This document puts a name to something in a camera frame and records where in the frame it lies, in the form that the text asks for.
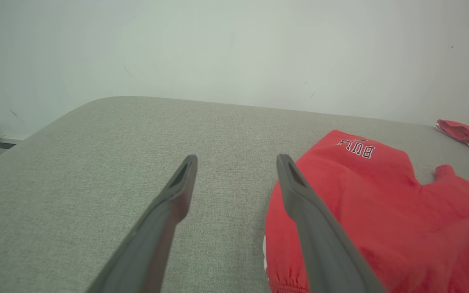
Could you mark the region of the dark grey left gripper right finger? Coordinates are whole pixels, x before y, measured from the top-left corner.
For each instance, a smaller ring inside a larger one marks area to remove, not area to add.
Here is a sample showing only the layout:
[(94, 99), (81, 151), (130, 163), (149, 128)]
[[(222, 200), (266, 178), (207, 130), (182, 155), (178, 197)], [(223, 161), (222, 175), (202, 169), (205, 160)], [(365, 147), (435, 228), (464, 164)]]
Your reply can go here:
[(311, 293), (386, 293), (367, 261), (287, 154), (276, 158), (287, 215), (295, 222)]

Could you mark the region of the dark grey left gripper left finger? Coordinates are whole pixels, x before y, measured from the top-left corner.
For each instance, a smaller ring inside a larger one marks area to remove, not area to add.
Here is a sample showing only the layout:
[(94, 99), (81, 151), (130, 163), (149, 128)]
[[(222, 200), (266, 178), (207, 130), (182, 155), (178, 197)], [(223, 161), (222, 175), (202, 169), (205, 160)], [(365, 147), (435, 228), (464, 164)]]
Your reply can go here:
[(188, 155), (86, 293), (160, 293), (175, 228), (188, 215), (198, 159)]

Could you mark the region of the red shorts white trim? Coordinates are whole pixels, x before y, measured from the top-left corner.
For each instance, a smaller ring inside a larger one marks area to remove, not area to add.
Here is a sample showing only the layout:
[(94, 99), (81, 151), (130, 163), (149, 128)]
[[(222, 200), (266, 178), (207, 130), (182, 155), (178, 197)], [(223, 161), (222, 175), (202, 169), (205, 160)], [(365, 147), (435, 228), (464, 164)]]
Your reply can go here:
[[(450, 165), (423, 185), (405, 152), (336, 130), (294, 163), (386, 292), (469, 293), (469, 181)], [(279, 182), (263, 243), (271, 292), (311, 293)]]

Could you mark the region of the grey fabric sofa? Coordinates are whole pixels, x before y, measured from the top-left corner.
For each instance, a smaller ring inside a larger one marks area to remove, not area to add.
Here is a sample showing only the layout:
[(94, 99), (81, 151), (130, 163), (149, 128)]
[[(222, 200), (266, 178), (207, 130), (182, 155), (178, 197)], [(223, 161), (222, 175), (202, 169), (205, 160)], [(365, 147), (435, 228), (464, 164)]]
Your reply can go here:
[(433, 126), (168, 98), (70, 111), (0, 155), (0, 293), (85, 293), (183, 159), (198, 157), (163, 293), (270, 293), (263, 236), (276, 156), (332, 130), (406, 152), (417, 180), (469, 148)]

